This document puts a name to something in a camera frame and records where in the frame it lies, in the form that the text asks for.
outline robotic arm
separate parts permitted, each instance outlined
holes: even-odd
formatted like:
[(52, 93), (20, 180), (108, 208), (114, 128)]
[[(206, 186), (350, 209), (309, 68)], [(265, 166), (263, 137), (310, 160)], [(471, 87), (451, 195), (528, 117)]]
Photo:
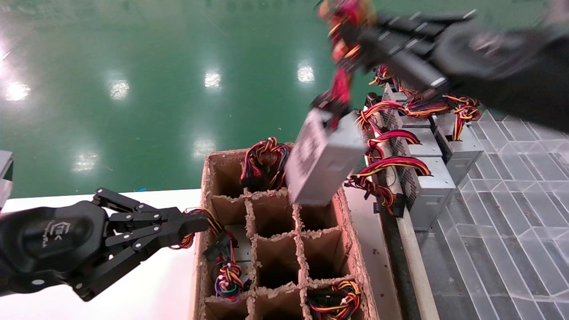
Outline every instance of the robotic arm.
[[(328, 15), (349, 17), (347, 2)], [(557, 5), (565, 17), (568, 3)], [(359, 24), (336, 18), (334, 32), (348, 48), (358, 48), (349, 62), (353, 68), (369, 71), (386, 64), (425, 98), (448, 92), (474, 97), (490, 108), (567, 132), (567, 29), (552, 24), (497, 32), (473, 17), (474, 11), (438, 17), (380, 14)]]
[(91, 202), (3, 214), (0, 296), (67, 284), (89, 301), (159, 249), (208, 227), (204, 213), (156, 209), (104, 188)]

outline power supply cable bundle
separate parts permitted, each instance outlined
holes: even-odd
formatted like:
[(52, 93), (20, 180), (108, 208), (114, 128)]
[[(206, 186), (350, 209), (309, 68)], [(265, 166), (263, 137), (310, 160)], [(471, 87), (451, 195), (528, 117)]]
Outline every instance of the power supply cable bundle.
[(285, 185), (285, 164), (291, 148), (270, 137), (245, 154), (241, 186), (251, 192), (278, 190)]
[(313, 320), (350, 320), (360, 307), (361, 291), (354, 281), (342, 281), (329, 289), (310, 290), (306, 304)]

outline black connector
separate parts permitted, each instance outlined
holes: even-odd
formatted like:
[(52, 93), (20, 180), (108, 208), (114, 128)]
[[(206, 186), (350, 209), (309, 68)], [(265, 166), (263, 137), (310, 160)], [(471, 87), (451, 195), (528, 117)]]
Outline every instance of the black connector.
[(404, 194), (395, 195), (395, 201), (393, 202), (393, 206), (391, 207), (394, 217), (396, 218), (403, 217), (406, 202), (407, 202), (407, 197)]
[(252, 280), (251, 279), (247, 279), (247, 281), (243, 282), (243, 292), (245, 291), (249, 291), (249, 289), (251, 289), (251, 284), (252, 284)]
[(231, 237), (225, 232), (221, 232), (215, 243), (207, 248), (203, 255), (209, 262), (216, 262), (217, 258), (225, 254), (231, 243)]
[(312, 290), (306, 295), (306, 303), (312, 306), (339, 306), (344, 299), (344, 293), (332, 290)]

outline cardboard divider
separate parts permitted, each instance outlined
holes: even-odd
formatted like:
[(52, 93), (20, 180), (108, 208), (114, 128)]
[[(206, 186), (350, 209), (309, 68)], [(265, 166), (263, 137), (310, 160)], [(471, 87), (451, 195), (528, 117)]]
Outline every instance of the cardboard divider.
[(245, 199), (232, 199), (226, 196), (211, 196), (213, 210), (211, 214), (221, 225), (245, 225)]
[(300, 266), (296, 258), (296, 242), (292, 236), (273, 239), (261, 237), (256, 242), (256, 255), (253, 263), (260, 264), (257, 270), (259, 287), (276, 289), (289, 282), (298, 284)]
[(205, 303), (205, 320), (245, 320), (248, 315), (246, 300), (241, 300), (235, 304)]
[(310, 279), (340, 278), (349, 274), (347, 250), (339, 228), (326, 233), (303, 233), (302, 242)]
[(317, 231), (338, 225), (332, 203), (325, 207), (302, 206), (300, 208), (300, 219), (303, 224), (302, 231)]
[(260, 295), (255, 301), (254, 320), (304, 320), (300, 290), (279, 295)]
[(213, 179), (210, 179), (212, 182), (210, 188), (212, 195), (239, 198), (244, 194), (241, 186), (244, 158), (244, 151), (231, 154), (212, 153), (208, 156), (205, 164), (213, 177)]
[(270, 238), (290, 232), (295, 227), (292, 205), (287, 200), (286, 189), (253, 193), (251, 208), (255, 219), (255, 232), (261, 237)]

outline transparent plastic tile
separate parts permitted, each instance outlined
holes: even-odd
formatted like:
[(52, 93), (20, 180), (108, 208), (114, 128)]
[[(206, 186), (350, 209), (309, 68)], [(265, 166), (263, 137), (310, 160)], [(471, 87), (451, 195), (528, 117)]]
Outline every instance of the transparent plastic tile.
[(543, 181), (539, 185), (545, 192), (569, 192), (569, 181)]
[(525, 217), (529, 222), (530, 226), (532, 227), (542, 227), (543, 223), (535, 214), (533, 207), (527, 201), (526, 197), (521, 192), (512, 192), (512, 197), (518, 204), (520, 210), (522, 211), (522, 215), (520, 217)]
[(565, 320), (569, 319), (569, 302), (558, 302), (555, 304), (561, 315), (565, 318)]
[(569, 161), (561, 155), (561, 153), (549, 153), (549, 157), (563, 171), (565, 176), (569, 177)]
[(543, 181), (543, 177), (525, 154), (520, 154), (519, 158), (522, 159), (523, 164), (526, 165), (528, 170), (530, 170), (535, 180)]
[(498, 154), (515, 180), (535, 180), (512, 146), (504, 147)]
[(557, 239), (555, 243), (557, 243), (557, 247), (565, 257), (565, 259), (569, 260), (569, 239), (563, 239), (563, 240)]
[(468, 172), (468, 177), (471, 179), (484, 179), (484, 177), (482, 177), (482, 173), (480, 172), (480, 170), (478, 170), (477, 166), (472, 166), (470, 168), (470, 171)]
[(508, 187), (508, 190), (510, 190), (510, 192), (524, 192), (526, 191), (529, 187), (533, 186), (535, 184), (535, 181), (505, 181), (504, 182), (506, 184), (506, 187)]
[(546, 194), (557, 210), (559, 210), (559, 213), (565, 218), (565, 221), (569, 221), (569, 212), (565, 209), (565, 206), (561, 201), (559, 201), (553, 192), (546, 192)]
[(544, 180), (567, 180), (565, 173), (547, 153), (528, 153), (526, 155)]
[(467, 184), (465, 184), (464, 187), (460, 189), (460, 193), (463, 195), (464, 200), (470, 199), (470, 197), (476, 193), (476, 189), (474, 189), (472, 181), (468, 181)]
[(563, 316), (553, 302), (537, 302), (541, 313), (547, 320), (563, 320)]
[(486, 208), (486, 212), (490, 216), (494, 227), (501, 236), (513, 236), (514, 232), (510, 227), (504, 214), (502, 214), (501, 207), (496, 202), (494, 196), (489, 192), (479, 192), (478, 196), (482, 200), (482, 204)]
[(479, 123), (480, 128), (496, 150), (502, 149), (508, 143), (508, 139), (494, 121), (479, 121)]
[(569, 288), (533, 231), (526, 232), (520, 237), (519, 242), (550, 294), (560, 293)]
[(474, 224), (472, 215), (468, 211), (463, 194), (460, 192), (453, 192), (448, 200), (447, 209), (451, 215), (454, 224), (467, 223)]
[(502, 183), (501, 179), (473, 179), (472, 184), (474, 185), (474, 189), (478, 192), (484, 191), (492, 191), (496, 188), (500, 183)]
[(459, 190), (461, 190), (462, 188), (464, 188), (464, 186), (466, 186), (466, 184), (470, 181), (470, 177), (466, 176), (462, 179), (462, 181), (459, 183), (459, 185), (457, 186), (459, 188)]
[(443, 231), (443, 233), (447, 233), (450, 229), (453, 229), (455, 227), (455, 223), (452, 220), (451, 214), (447, 208), (443, 209), (443, 212), (440, 213), (437, 219), (439, 221), (440, 229)]
[(472, 131), (474, 132), (474, 135), (476, 136), (476, 138), (478, 138), (479, 140), (488, 140), (488, 138), (486, 137), (486, 135), (482, 131), (482, 128), (480, 128), (480, 125), (478, 124), (478, 122), (470, 122), (469, 126), (472, 129)]
[(472, 260), (461, 241), (456, 229), (452, 229), (445, 235), (448, 246), (455, 258), (456, 266), (464, 280), (468, 293), (471, 295), (472, 303), (481, 320), (498, 320), (496, 311), (490, 302), (488, 294), (474, 268)]
[(494, 164), (494, 168), (496, 168), (496, 171), (498, 171), (503, 180), (513, 179), (512, 175), (510, 174), (510, 172), (508, 171), (508, 169), (506, 168), (506, 166), (504, 165), (502, 159), (500, 159), (500, 156), (498, 154), (489, 153), (488, 158), (490, 158), (490, 161), (492, 162), (492, 164)]
[(545, 227), (569, 227), (545, 192), (524, 192), (524, 196)]
[(525, 154), (529, 150), (531, 150), (531, 148), (533, 146), (535, 146), (536, 143), (537, 143), (536, 141), (533, 141), (533, 142), (513, 141), (513, 142), (510, 142), (508, 145), (511, 146), (518, 154)]
[(512, 121), (520, 122), (520, 121), (522, 121), (522, 120), (521, 120), (520, 118), (511, 116), (511, 115), (507, 115), (507, 116), (502, 120), (502, 122), (512, 122)]
[(501, 179), (498, 171), (496, 171), (496, 168), (486, 154), (482, 153), (482, 155), (480, 155), (476, 161), (476, 166), (480, 170), (480, 173), (482, 173), (484, 179)]
[(569, 231), (569, 228), (533, 227), (533, 230), (540, 240), (555, 240)]
[(559, 199), (559, 201), (565, 207), (565, 209), (569, 208), (569, 192), (554, 191), (553, 194), (557, 199)]
[(518, 314), (518, 310), (512, 301), (512, 298), (506, 296), (490, 296), (490, 300), (496, 309), (496, 313), (500, 319), (522, 320)]
[(540, 320), (543, 319), (541, 312), (537, 308), (534, 301), (522, 300), (519, 298), (512, 298), (514, 305), (518, 309), (520, 317), (522, 320)]
[(543, 147), (545, 152), (560, 152), (564, 149), (564, 140), (541, 140), (539, 144)]
[(526, 282), (529, 292), (534, 296), (548, 296), (549, 293), (547, 292), (547, 289), (545, 289), (545, 286), (535, 271), (533, 264), (531, 264), (530, 260), (527, 258), (527, 255), (519, 244), (518, 239), (504, 238), (503, 241), (516, 264), (519, 273)]
[(535, 136), (530, 132), (530, 129), (522, 121), (503, 122), (503, 125), (508, 129), (514, 140), (535, 141)]
[(528, 123), (529, 128), (538, 136), (540, 140), (559, 140), (565, 139), (563, 134), (557, 130), (549, 129), (533, 123)]
[(541, 243), (545, 247), (547, 253), (549, 253), (549, 256), (553, 260), (553, 263), (561, 272), (563, 278), (565, 278), (567, 281), (569, 279), (569, 265), (567, 264), (567, 261), (565, 260), (565, 257), (561, 253), (560, 249), (557, 247), (555, 242), (553, 242), (553, 240), (542, 240)]
[(488, 233), (489, 229), (494, 230), (489, 225), (475, 225), (459, 223), (456, 225), (456, 230), (461, 237), (482, 238), (482, 233)]
[(480, 139), (480, 144), (482, 145), (482, 148), (484, 149), (485, 152), (487, 153), (496, 153), (498, 152), (498, 150), (496, 150), (496, 148), (494, 148), (494, 146), (492, 145), (492, 143), (490, 143), (490, 140), (482, 140)]
[(466, 200), (466, 205), (476, 224), (492, 225), (492, 221), (490, 217), (488, 217), (488, 213), (477, 194), (472, 195), (470, 199)]
[(484, 241), (470, 237), (462, 237), (462, 241), (489, 296), (507, 296), (508, 290)]
[(503, 123), (498, 122), (496, 124), (498, 125), (498, 128), (500, 128), (500, 130), (502, 130), (502, 133), (504, 134), (506, 139), (508, 139), (508, 141), (514, 141), (514, 137), (512, 136), (510, 131), (508, 131), (508, 129), (506, 128), (506, 126)]
[(508, 293), (516, 297), (531, 298), (527, 287), (522, 280), (516, 265), (512, 262), (512, 258), (502, 243), (502, 239), (498, 236), (495, 230), (486, 228), (481, 229), (480, 234), (484, 240), (484, 244), (498, 269), (504, 285)]

